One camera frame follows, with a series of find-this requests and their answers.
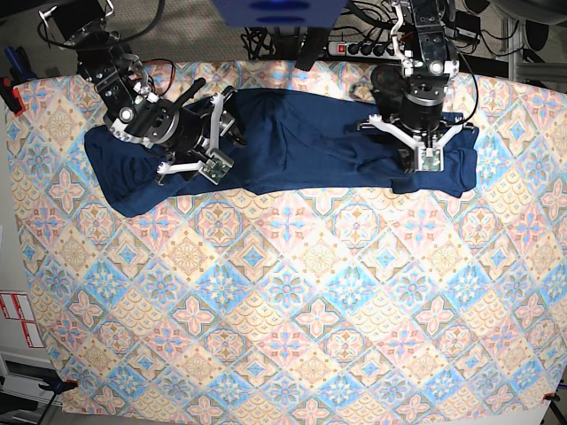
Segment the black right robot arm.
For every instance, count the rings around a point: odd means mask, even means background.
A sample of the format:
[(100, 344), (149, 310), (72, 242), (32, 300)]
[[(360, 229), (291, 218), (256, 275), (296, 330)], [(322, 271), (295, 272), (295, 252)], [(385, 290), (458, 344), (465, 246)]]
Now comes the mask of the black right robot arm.
[[(200, 112), (185, 105), (205, 87), (203, 78), (174, 101), (158, 94), (143, 61), (130, 49), (130, 38), (107, 30), (113, 12), (112, 2), (68, 1), (40, 12), (37, 32), (49, 45), (76, 53), (78, 74), (101, 97), (107, 108), (105, 124), (115, 138), (147, 151), (160, 147), (163, 161), (157, 167), (158, 183), (182, 173), (201, 174), (219, 184), (234, 164), (221, 150), (221, 138), (239, 147), (246, 145), (236, 119), (225, 109), (235, 89), (228, 86), (212, 95)], [(61, 33), (62, 42), (50, 37), (51, 26)]]

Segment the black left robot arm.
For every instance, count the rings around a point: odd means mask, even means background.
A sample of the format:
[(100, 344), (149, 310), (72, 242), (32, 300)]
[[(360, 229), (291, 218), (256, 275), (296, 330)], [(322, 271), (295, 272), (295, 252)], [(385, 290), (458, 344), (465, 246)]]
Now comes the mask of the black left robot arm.
[(446, 39), (437, 1), (390, 5), (396, 16), (390, 42), (399, 64), (379, 65), (372, 71), (377, 113), (357, 129), (390, 134), (414, 151), (440, 151), (466, 123), (443, 118), (449, 84), (460, 70), (458, 51)]

